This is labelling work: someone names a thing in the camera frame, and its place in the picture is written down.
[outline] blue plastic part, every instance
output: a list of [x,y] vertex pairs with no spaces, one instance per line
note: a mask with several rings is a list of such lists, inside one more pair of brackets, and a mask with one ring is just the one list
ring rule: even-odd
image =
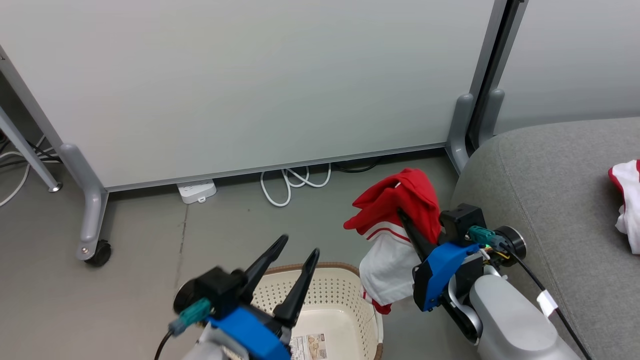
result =
[[202,298],[180,313],[180,316],[169,323],[169,330],[173,336],[182,334],[189,326],[205,320],[211,311],[211,302]]
[[474,243],[490,246],[493,238],[495,237],[495,233],[489,229],[485,229],[484,227],[474,225],[469,227],[469,237]]
[[291,355],[275,334],[249,311],[239,307],[222,320],[207,317],[217,327],[244,346],[258,360],[290,360]]
[[475,254],[483,245],[473,244],[459,247],[453,243],[444,243],[433,249],[427,262],[431,267],[431,278],[427,284],[427,296],[423,311],[429,311],[440,305],[438,297],[449,283],[451,277],[458,271],[460,265],[468,255]]

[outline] basket bottom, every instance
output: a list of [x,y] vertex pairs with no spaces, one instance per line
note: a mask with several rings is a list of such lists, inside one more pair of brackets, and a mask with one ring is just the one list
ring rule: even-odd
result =
[[363,359],[362,339],[355,319],[345,313],[339,306],[335,308],[308,305],[304,306],[298,324],[292,332],[292,337],[302,336],[301,341],[307,341],[307,336],[324,335],[326,353],[316,352],[310,359],[301,360],[354,360]]

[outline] white power adapter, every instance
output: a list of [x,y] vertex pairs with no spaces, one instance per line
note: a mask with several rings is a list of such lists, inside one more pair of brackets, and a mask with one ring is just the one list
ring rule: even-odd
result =
[[208,197],[213,196],[217,191],[216,185],[214,185],[212,179],[190,181],[188,183],[179,183],[177,185],[182,201],[185,204],[192,204],[196,201],[203,203]]

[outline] black wheel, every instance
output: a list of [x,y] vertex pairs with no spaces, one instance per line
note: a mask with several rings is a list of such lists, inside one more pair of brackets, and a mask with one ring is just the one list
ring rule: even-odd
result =
[[95,266],[97,268],[106,264],[111,257],[111,244],[107,242],[107,240],[98,240],[98,244],[95,246],[95,253],[93,256],[84,262]]

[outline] gray metal leg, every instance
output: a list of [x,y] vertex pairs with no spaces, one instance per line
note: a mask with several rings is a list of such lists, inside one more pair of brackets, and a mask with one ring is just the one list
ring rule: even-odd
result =
[[60,146],[59,153],[64,157],[71,176],[84,191],[84,218],[76,257],[87,260],[95,254],[109,194],[77,146],[64,143]]
[[498,121],[502,100],[504,100],[504,90],[495,89],[489,92],[482,121],[480,121],[478,127],[478,147],[482,146],[485,141],[493,138],[495,123]]
[[471,94],[460,95],[458,101],[456,101],[456,108],[453,111],[453,119],[451,120],[451,128],[449,128],[449,137],[445,145],[447,154],[458,174],[465,168],[469,160],[465,137],[473,109],[474,96]]
[[9,138],[9,140],[11,140],[11,143],[13,143],[13,146],[15,146],[15,148],[29,162],[29,165],[33,167],[33,170],[36,170],[38,175],[42,178],[42,181],[47,184],[49,192],[57,192],[62,188],[62,183],[57,182],[53,178],[42,161],[40,161],[38,155],[36,155],[31,146],[29,146],[27,140],[22,137],[2,108],[0,108],[0,129],[2,129],[4,134]]

